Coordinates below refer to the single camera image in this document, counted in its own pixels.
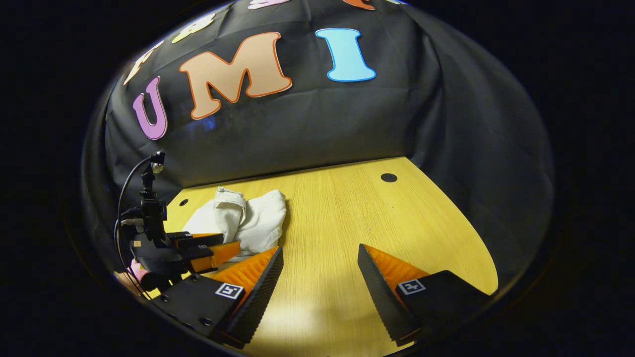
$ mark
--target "orange letter m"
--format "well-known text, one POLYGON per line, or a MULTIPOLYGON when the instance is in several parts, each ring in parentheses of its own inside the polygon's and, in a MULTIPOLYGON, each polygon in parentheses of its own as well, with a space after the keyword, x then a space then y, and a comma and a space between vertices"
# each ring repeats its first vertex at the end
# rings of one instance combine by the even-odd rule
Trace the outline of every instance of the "orange letter m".
POLYGON ((262 97, 291 88, 291 79, 280 69, 276 54, 278 32, 247 37, 238 47, 231 63, 212 52, 203 52, 184 62, 179 70, 187 73, 194 100, 192 119, 202 119, 220 109, 220 101, 211 97, 208 85, 232 103, 238 101, 245 72, 249 76, 248 97, 262 97))

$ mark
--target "wooden table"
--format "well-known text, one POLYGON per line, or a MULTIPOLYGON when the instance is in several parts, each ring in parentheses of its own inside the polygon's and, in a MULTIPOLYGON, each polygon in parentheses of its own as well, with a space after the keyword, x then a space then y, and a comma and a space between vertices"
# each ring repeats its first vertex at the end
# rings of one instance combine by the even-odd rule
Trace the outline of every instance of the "wooden table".
POLYGON ((410 346, 396 347, 375 310, 357 265, 360 243, 431 274, 451 270, 487 294, 498 287, 474 228, 406 158, 184 189, 168 206, 166 231, 181 231, 219 185, 246 199, 273 189, 287 199, 284 269, 247 355, 384 356, 410 346), (384 182, 383 173, 398 179, 384 182))

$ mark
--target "orange soft finger pad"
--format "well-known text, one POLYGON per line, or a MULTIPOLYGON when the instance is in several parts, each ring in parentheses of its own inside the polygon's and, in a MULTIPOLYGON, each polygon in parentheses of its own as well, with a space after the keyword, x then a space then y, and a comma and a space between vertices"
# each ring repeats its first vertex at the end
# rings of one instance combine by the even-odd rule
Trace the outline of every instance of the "orange soft finger pad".
POLYGON ((365 244, 359 245, 359 270, 379 316, 398 346, 411 342, 419 324, 395 289, 404 281, 423 278, 427 272, 365 244))
POLYGON ((212 277, 224 283, 242 286, 245 295, 224 328, 225 343, 242 348, 251 342, 265 313, 284 265, 282 247, 254 255, 212 277))

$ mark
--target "white towel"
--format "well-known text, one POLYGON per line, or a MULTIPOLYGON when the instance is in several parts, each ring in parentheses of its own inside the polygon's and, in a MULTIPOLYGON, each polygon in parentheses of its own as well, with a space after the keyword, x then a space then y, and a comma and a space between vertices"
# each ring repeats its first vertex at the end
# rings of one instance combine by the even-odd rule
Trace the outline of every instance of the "white towel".
POLYGON ((247 218, 236 233, 241 252, 229 259, 229 262, 241 262, 250 255, 262 253, 277 245, 286 216, 284 200, 282 192, 273 190, 247 201, 247 218))
POLYGON ((243 194, 219 187, 214 199, 197 209, 183 227, 190 233, 222 233, 223 243, 234 241, 238 226, 246 218, 243 194))
POLYGON ((245 202, 243 194, 219 187, 214 199, 197 209, 183 227, 190 233, 223 233, 223 243, 240 241, 241 252, 229 262, 241 262, 277 245, 286 216, 279 190, 245 202))

